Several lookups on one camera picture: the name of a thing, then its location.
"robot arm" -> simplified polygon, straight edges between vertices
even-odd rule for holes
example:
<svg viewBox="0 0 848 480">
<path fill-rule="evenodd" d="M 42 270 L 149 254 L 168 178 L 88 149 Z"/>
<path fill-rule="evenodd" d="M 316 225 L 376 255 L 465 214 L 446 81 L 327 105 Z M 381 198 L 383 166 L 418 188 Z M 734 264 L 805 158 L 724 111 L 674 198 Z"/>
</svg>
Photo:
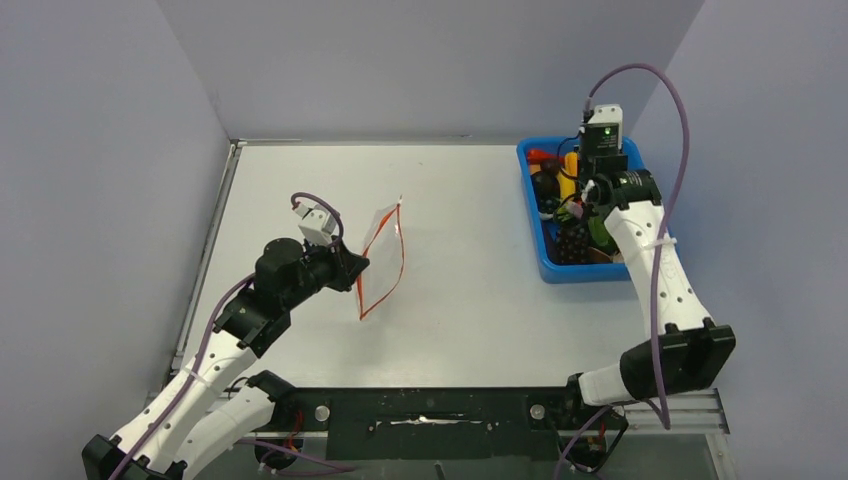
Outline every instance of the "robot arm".
<svg viewBox="0 0 848 480">
<path fill-rule="evenodd" d="M 651 274 L 657 229 L 665 212 L 659 191 L 646 170 L 598 175 L 588 204 L 604 215 L 642 306 L 646 336 L 651 331 Z M 668 234 L 658 276 L 657 327 L 660 360 L 668 394 L 709 387 L 736 345 L 729 326 L 716 326 L 695 295 Z M 618 362 L 576 376 L 582 404 L 602 406 L 657 395 L 646 341 L 622 354 Z"/>
<path fill-rule="evenodd" d="M 266 245 L 256 262 L 253 288 L 242 288 L 215 319 L 204 357 L 192 359 L 112 437 L 97 435 L 86 445 L 83 463 L 89 480 L 191 479 L 238 438 L 267 424 L 274 402 L 294 389 L 270 372 L 262 372 L 251 377 L 234 399 L 204 418 L 224 389 L 288 329 L 295 307 L 324 287 L 350 291 L 369 264 L 331 235 L 336 223 L 328 219 L 332 215 L 327 210 L 300 204 L 294 210 L 302 219 L 299 226 L 307 241 L 279 238 Z M 195 373 L 197 361 L 201 364 Z M 185 394 L 175 400 L 189 382 Z M 167 411 L 163 423 L 148 432 Z M 127 452 L 146 435 L 148 440 L 127 458 Z"/>
</svg>

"gray wall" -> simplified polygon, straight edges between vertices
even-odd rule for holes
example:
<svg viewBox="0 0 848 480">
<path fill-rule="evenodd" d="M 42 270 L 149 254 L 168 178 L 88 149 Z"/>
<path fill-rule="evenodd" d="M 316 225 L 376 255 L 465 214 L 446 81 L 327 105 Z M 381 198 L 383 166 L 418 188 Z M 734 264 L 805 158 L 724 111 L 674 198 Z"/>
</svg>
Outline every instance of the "gray wall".
<svg viewBox="0 0 848 480">
<path fill-rule="evenodd" d="M 737 333 L 719 387 L 744 478 L 848 478 L 846 45 L 845 0 L 710 0 L 668 68 L 692 126 L 673 227 Z M 658 88 L 633 137 L 665 185 L 679 131 Z"/>
<path fill-rule="evenodd" d="M 0 476 L 84 478 L 161 383 L 226 151 L 153 0 L 0 2 Z"/>
<path fill-rule="evenodd" d="M 573 129 L 607 70 L 665 66 L 703 0 L 159 4 L 230 137 L 340 138 Z M 654 84 L 611 87 L 636 119 Z"/>
</svg>

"metal frame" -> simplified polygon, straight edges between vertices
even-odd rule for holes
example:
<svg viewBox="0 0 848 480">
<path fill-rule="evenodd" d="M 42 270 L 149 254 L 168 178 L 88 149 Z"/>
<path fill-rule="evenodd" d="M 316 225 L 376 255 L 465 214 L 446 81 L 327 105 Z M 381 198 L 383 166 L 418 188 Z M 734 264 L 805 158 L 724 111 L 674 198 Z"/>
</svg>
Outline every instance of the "metal frame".
<svg viewBox="0 0 848 480">
<path fill-rule="evenodd" d="M 218 190 L 218 196 L 215 203 L 215 210 L 212 216 L 212 221 L 206 235 L 206 241 L 203 246 L 198 273 L 195 278 L 192 288 L 191 299 L 183 321 L 183 327 L 180 332 L 177 351 L 171 365 L 171 372 L 168 376 L 168 381 L 173 377 L 174 373 L 179 370 L 182 364 L 182 359 L 185 354 L 185 349 L 188 343 L 189 332 L 191 331 L 192 322 L 197 310 L 197 302 L 200 297 L 200 292 L 203 289 L 203 284 L 206 279 L 206 274 L 209 269 L 209 262 L 212 257 L 212 251 L 215 246 L 215 240 L 218 235 L 218 230 L 221 226 L 224 210 L 226 208 L 227 199 L 232 187 L 233 179 L 235 178 L 238 162 L 241 157 L 242 149 L 245 146 L 260 146 L 260 145 L 508 145 L 516 143 L 519 139 L 492 137 L 492 138 L 475 138 L 471 135 L 454 135 L 446 137 L 424 137 L 421 139 L 256 139 L 256 140 L 233 140 L 230 146 L 229 155 L 226 166 L 221 178 L 221 185 Z M 151 394 L 148 402 L 155 397 Z M 222 395 L 215 404 L 212 405 L 210 411 L 220 407 L 227 402 L 225 395 Z M 704 435 L 707 439 L 710 455 L 712 457 L 715 469 L 719 480 L 736 479 L 736 471 L 733 465 L 732 456 L 729 454 L 726 435 L 730 433 L 730 428 L 727 423 L 727 417 L 724 413 L 724 407 L 717 389 L 704 390 L 700 392 L 691 392 L 681 395 L 675 395 L 669 398 L 669 408 L 671 409 L 674 429 L 666 431 L 662 428 L 659 420 L 653 411 L 645 405 L 633 405 L 626 408 L 627 417 L 630 421 L 630 430 L 632 435 Z M 278 438 L 285 437 L 289 432 L 261 432 L 251 434 L 251 437 L 261 438 Z M 322 438 L 326 437 L 325 432 L 308 432 L 301 433 L 300 437 Z"/>
</svg>

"white table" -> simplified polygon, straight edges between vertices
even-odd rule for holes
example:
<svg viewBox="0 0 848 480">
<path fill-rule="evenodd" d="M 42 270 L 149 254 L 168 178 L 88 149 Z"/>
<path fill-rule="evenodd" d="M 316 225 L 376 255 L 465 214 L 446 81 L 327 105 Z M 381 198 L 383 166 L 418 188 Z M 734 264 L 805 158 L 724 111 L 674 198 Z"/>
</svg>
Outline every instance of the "white table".
<svg viewBox="0 0 848 480">
<path fill-rule="evenodd" d="M 402 194 L 406 268 L 363 322 L 353 294 L 306 301 L 248 374 L 269 369 L 300 387 L 564 385 L 645 339 L 630 283 L 542 282 L 514 145 L 248 144 L 183 358 L 265 244 L 301 238 L 295 191 L 341 212 L 355 252 L 374 212 Z"/>
</svg>

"round metal screw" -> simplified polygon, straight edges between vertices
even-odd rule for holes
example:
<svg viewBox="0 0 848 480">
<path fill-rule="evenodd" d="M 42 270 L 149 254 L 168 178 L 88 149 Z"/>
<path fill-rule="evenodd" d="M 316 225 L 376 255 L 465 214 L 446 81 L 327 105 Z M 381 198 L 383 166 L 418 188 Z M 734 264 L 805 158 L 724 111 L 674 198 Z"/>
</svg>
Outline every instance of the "round metal screw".
<svg viewBox="0 0 848 480">
<path fill-rule="evenodd" d="M 330 407 L 326 405 L 318 405 L 315 408 L 315 420 L 326 422 L 330 418 Z"/>
<path fill-rule="evenodd" d="M 530 417 L 533 420 L 541 420 L 545 418 L 545 407 L 539 405 L 538 403 L 536 405 L 533 405 L 532 407 L 530 407 Z"/>
</svg>

